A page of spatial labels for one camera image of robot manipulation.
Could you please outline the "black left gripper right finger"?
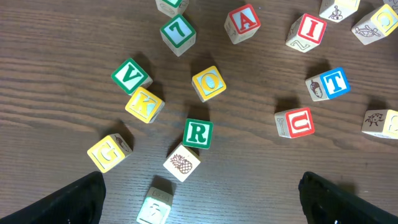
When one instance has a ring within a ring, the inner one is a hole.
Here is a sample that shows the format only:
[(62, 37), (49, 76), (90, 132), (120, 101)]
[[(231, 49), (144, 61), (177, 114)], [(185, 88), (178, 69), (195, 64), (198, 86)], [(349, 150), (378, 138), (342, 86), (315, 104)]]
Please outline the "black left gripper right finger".
[(397, 223), (397, 216), (307, 171), (298, 185), (300, 203), (308, 223)]

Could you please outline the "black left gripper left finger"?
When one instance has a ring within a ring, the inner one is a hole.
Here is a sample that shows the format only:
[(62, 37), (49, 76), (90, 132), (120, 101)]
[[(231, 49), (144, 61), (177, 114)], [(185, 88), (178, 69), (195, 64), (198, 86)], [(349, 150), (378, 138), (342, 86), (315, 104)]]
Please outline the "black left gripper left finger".
[(98, 224), (106, 186), (94, 171), (43, 199), (1, 218), (1, 224)]

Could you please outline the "green letter R block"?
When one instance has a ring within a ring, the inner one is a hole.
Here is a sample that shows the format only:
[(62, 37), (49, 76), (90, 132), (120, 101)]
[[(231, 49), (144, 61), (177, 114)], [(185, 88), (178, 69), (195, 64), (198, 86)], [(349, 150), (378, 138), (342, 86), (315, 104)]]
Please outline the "green letter R block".
[(187, 147), (209, 149), (213, 134), (213, 123), (188, 118), (185, 123), (182, 144)]

